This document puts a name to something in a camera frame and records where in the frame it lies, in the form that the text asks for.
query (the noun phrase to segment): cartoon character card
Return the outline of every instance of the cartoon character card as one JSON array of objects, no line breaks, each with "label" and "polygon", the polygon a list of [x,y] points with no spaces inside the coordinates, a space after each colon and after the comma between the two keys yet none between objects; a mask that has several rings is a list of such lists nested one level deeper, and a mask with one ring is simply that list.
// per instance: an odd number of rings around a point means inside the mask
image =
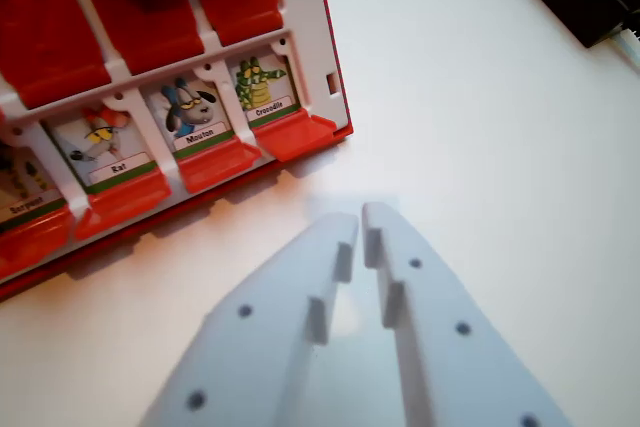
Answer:
[{"label": "cartoon character card", "polygon": [[53,212],[65,203],[30,149],[0,143],[0,233]]},{"label": "cartoon character card", "polygon": [[250,127],[259,127],[300,108],[286,58],[269,47],[235,58],[228,65]]},{"label": "cartoon character card", "polygon": [[103,192],[156,166],[125,112],[93,105],[47,120],[45,127],[88,194]]},{"label": "cartoon character card", "polygon": [[150,86],[143,96],[176,159],[234,134],[216,88],[192,73]]}]

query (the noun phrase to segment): gripper jaw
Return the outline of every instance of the gripper jaw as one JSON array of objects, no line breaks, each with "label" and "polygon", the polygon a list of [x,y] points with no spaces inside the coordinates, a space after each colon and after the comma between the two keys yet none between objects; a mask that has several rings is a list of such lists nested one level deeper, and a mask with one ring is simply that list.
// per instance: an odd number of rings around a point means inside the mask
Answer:
[{"label": "gripper jaw", "polygon": [[326,344],[337,282],[351,279],[358,218],[329,214],[205,318],[142,427],[290,425],[314,344]]},{"label": "gripper jaw", "polygon": [[408,427],[569,427],[568,420],[407,220],[362,215],[383,325],[395,332]]}]

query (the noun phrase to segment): cartoon rat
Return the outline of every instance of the cartoon rat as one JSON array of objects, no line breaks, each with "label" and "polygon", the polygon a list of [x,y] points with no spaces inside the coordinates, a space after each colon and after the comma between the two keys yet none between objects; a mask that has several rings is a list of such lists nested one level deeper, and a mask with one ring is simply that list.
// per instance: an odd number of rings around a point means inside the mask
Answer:
[{"label": "cartoon rat", "polygon": [[117,129],[123,128],[129,123],[129,115],[116,112],[105,106],[102,106],[98,111],[82,109],[82,114],[91,129],[85,138],[89,139],[93,145],[84,152],[79,150],[71,152],[69,154],[71,160],[92,161],[106,152],[113,155],[116,160],[123,160]]}]

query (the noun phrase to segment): screw hole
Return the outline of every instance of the screw hole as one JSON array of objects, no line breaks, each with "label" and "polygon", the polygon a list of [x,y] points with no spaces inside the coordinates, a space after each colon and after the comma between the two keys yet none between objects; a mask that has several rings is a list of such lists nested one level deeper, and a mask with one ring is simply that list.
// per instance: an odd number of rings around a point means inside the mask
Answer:
[{"label": "screw hole", "polygon": [[251,306],[246,304],[238,309],[238,315],[242,318],[249,317],[252,312],[253,309],[251,308]]},{"label": "screw hole", "polygon": [[458,322],[456,324],[456,331],[460,335],[469,335],[471,333],[471,326],[466,322]]},{"label": "screw hole", "polygon": [[533,415],[525,415],[520,419],[522,427],[540,427],[540,422]]},{"label": "screw hole", "polygon": [[187,398],[187,407],[189,410],[198,410],[204,406],[207,401],[207,397],[204,395],[204,392],[201,390],[196,390],[195,392],[191,392],[189,397]]}]

